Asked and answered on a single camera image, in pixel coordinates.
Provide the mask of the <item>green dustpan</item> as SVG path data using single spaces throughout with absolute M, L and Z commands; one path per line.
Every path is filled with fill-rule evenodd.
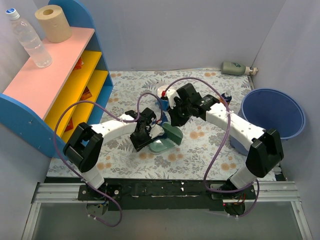
M 154 142 L 150 143 L 148 145 L 148 148 L 153 154 L 159 155 L 168 151 L 174 146 L 175 146 L 175 143 L 172 140 L 168 138 L 159 138 Z

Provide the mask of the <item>green hand brush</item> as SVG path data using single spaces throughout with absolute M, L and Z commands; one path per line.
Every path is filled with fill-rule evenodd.
M 162 128 L 168 139 L 178 146 L 181 145 L 184 135 L 178 127 L 172 126 L 170 123 L 165 122 L 162 124 Z

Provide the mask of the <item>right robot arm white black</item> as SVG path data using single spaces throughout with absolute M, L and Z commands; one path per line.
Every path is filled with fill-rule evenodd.
M 284 158 L 281 137 L 276 129 L 265 130 L 249 123 L 227 110 L 218 98 L 210 94 L 201 96 L 191 83 L 178 90 L 164 90 L 161 95 L 168 100 L 167 112 L 172 126 L 181 127 L 190 117 L 201 118 L 224 130 L 248 151 L 245 165 L 216 192 L 237 199 L 254 180 L 264 178 Z

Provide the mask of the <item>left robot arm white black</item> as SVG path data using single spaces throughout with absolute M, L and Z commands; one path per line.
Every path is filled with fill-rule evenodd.
M 160 125 L 154 124 L 155 121 L 155 113 L 147 107 L 141 113 L 126 111 L 119 120 L 92 125 L 85 122 L 78 124 L 63 148 L 63 154 L 91 185 L 89 194 L 95 200 L 103 199 L 107 193 L 103 185 L 105 180 L 97 167 L 103 144 L 129 134 L 133 147 L 140 151 L 165 133 Z

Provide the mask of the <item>white toilet roll blue wrap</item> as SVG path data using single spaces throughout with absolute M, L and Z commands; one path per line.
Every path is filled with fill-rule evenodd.
M 156 100 L 155 105 L 158 106 L 161 110 L 166 111 L 169 105 L 168 98 L 163 96 L 163 91 L 166 90 L 168 85 L 159 86 L 156 90 L 156 95 L 160 98 L 161 104 Z

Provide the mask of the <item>orange spray bottle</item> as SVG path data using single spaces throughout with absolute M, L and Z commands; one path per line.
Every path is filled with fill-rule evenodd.
M 221 94 L 220 102 L 225 100 L 225 102 L 229 105 L 232 100 L 232 95 L 230 90 L 226 90 L 224 93 Z

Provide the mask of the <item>grey lotion bottle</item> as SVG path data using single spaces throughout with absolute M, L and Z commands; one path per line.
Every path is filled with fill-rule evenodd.
M 255 75 L 258 72 L 256 67 L 248 67 L 237 62 L 224 61 L 221 66 L 221 73 L 225 75 Z

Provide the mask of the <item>orange item middle shelf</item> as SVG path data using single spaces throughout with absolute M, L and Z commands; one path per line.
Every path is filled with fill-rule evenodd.
M 87 99 L 89 99 L 91 97 L 92 97 L 92 93 L 89 90 L 89 88 L 86 86 L 84 91 L 83 91 L 83 93 L 82 93 L 82 95 L 80 96 L 80 100 L 84 101 L 84 100 L 87 100 Z

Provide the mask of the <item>orange item shelf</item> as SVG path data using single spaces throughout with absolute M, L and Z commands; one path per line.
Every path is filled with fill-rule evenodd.
M 89 90 L 89 88 L 86 86 L 84 91 L 83 91 L 83 93 L 82 93 L 82 95 L 80 96 L 80 100 L 84 101 L 84 100 L 87 100 L 87 99 L 89 99 L 91 97 L 92 97 L 92 93 Z
M 82 68 L 82 65 L 83 65 L 83 64 L 84 64 L 84 63 L 83 63 L 83 61 L 82 61 L 82 58 L 80 57 L 80 58 L 77 60 L 75 66 L 74 66 L 74 68 L 73 68 L 73 70 L 74 70 L 74 71 L 75 71 L 75 70 L 80 70 L 80 69 Z
M 67 124 L 67 126 L 66 126 L 66 128 L 65 128 L 64 131 L 67 132 L 67 131 L 72 130 L 73 128 L 74 128 L 73 119 L 70 118 L 70 119 L 69 119 L 69 122 L 68 122 L 68 124 Z

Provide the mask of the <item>orange item lower shelf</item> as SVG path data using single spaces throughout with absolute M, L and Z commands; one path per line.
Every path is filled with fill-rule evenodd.
M 67 126 L 66 126 L 66 128 L 65 128 L 64 131 L 67 132 L 67 131 L 72 130 L 73 128 L 74 128 L 73 119 L 70 118 L 70 119 L 69 119 L 69 122 L 68 122 L 68 124 L 67 124 Z

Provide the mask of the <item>blue plastic bucket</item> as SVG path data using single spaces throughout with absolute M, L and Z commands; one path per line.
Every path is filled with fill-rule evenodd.
M 250 91 L 237 115 L 266 130 L 276 129 L 282 141 L 298 136 L 306 125 L 301 106 L 291 96 L 272 88 Z

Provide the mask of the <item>orange item upper shelf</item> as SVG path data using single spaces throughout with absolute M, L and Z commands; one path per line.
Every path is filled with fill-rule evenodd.
M 83 63 L 83 61 L 82 61 L 82 58 L 80 57 L 80 58 L 77 60 L 75 66 L 74 66 L 74 68 L 73 68 L 73 70 L 74 70 L 74 71 L 75 71 L 75 70 L 80 70 L 80 69 L 82 68 L 82 65 L 83 65 L 83 64 L 84 64 L 84 63 Z

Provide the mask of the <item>blue pink yellow shelf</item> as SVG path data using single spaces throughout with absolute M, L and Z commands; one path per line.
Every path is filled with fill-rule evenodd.
M 77 0 L 51 0 L 62 8 L 72 36 L 43 44 L 53 61 L 39 68 L 29 59 L 0 95 L 0 122 L 49 158 L 57 156 L 72 135 L 73 124 L 97 124 L 113 89 L 92 15 Z M 81 69 L 73 70 L 79 58 Z M 92 97 L 80 100 L 85 87 Z

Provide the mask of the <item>clear plastic water bottle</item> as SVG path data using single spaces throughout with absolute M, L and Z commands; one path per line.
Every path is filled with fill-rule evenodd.
M 20 16 L 15 8 L 5 11 L 10 20 L 11 29 L 38 68 L 47 68 L 53 62 L 51 55 L 41 41 L 33 26 Z

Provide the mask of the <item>brown toilet paper roll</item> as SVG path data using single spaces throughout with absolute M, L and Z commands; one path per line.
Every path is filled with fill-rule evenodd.
M 51 43 L 61 43 L 72 36 L 72 29 L 60 6 L 54 4 L 44 6 L 34 15 Z

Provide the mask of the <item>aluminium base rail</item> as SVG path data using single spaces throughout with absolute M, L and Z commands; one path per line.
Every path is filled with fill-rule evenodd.
M 108 179 L 99 191 L 95 191 L 85 183 L 58 182 L 52 178 L 46 183 L 39 183 L 35 189 L 22 239 L 32 238 L 42 203 L 86 203 L 101 205 L 104 210 L 118 210 L 117 206 L 109 206 L 109 200 L 101 193 L 115 199 L 122 210 L 222 211 L 232 204 L 243 206 L 246 203 L 256 205 L 257 202 L 290 202 L 302 238 L 312 238 L 293 181 L 261 181 L 251 183 L 243 190 L 220 190 L 222 184 L 223 181 L 210 180 L 210 190 L 207 190 L 200 180 L 115 178 Z

